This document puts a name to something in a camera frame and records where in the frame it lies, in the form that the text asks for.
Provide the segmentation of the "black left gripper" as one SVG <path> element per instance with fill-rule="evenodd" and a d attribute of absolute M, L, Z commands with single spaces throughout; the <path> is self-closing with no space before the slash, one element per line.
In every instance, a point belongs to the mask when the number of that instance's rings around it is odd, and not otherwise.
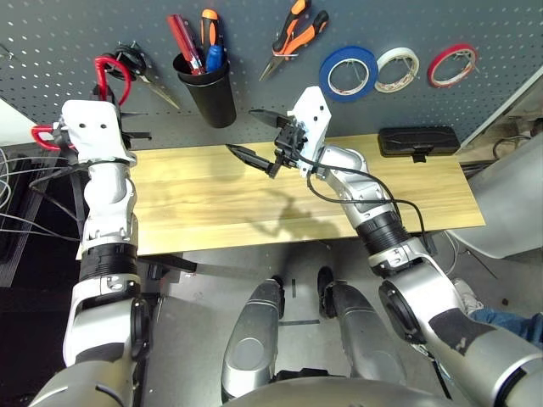
<path fill-rule="evenodd" d="M 91 99 L 94 101 L 100 102 L 115 102 L 115 95 L 111 91 L 108 85 L 100 86 L 99 84 L 95 85 L 91 92 Z M 137 117 L 146 115 L 146 113 L 140 112 L 120 112 L 120 120 L 128 119 L 131 117 Z M 121 129 L 121 135 L 126 140 L 132 139 L 147 139 L 151 140 L 152 136 L 148 131 L 124 131 Z M 52 124 L 51 131 L 52 141 L 51 143 L 57 148 L 70 148 L 71 141 L 68 131 L 64 128 L 63 124 L 59 121 L 55 121 Z"/>

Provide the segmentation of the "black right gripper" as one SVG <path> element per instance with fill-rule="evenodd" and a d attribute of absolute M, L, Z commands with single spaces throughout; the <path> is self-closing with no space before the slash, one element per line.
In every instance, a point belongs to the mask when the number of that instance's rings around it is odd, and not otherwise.
<path fill-rule="evenodd" d="M 251 109 L 249 114 L 265 125 L 280 129 L 274 142 L 275 161 L 264 159 L 241 145 L 228 143 L 227 149 L 244 164 L 265 172 L 270 178 L 275 178 L 282 166 L 297 168 L 301 150 L 307 142 L 304 127 L 291 120 L 283 120 L 281 114 L 271 110 Z"/>

